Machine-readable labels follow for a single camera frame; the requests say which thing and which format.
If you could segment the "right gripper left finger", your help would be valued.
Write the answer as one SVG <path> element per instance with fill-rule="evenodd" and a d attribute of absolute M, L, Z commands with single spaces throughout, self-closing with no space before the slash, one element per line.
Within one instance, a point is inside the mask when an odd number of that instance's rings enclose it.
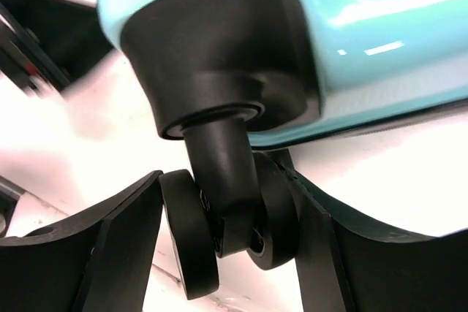
<path fill-rule="evenodd" d="M 1 239 L 1 310 L 141 311 L 162 216 L 160 175 Z"/>

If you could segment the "pink teal kids suitcase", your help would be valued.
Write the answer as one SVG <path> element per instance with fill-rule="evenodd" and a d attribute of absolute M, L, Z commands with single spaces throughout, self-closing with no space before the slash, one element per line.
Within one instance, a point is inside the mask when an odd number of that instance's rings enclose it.
<path fill-rule="evenodd" d="M 298 210 L 272 154 L 467 109 L 467 0 L 97 0 L 165 140 L 159 186 L 186 297 L 217 259 L 294 260 Z"/>

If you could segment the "aluminium rail frame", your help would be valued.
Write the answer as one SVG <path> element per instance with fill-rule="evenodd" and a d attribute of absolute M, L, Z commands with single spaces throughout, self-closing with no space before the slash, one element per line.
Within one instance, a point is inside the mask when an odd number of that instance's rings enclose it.
<path fill-rule="evenodd" d="M 0 214 L 1 237 L 5 237 L 10 227 L 15 208 L 21 196 L 26 190 L 1 176 L 0 180 Z"/>

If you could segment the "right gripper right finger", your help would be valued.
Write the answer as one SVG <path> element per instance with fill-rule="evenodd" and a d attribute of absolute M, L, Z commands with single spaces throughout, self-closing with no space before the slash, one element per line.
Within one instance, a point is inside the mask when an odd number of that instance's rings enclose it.
<path fill-rule="evenodd" d="M 275 151 L 298 210 L 305 311 L 465 311 L 467 231 L 432 237 L 378 221 L 326 194 Z"/>

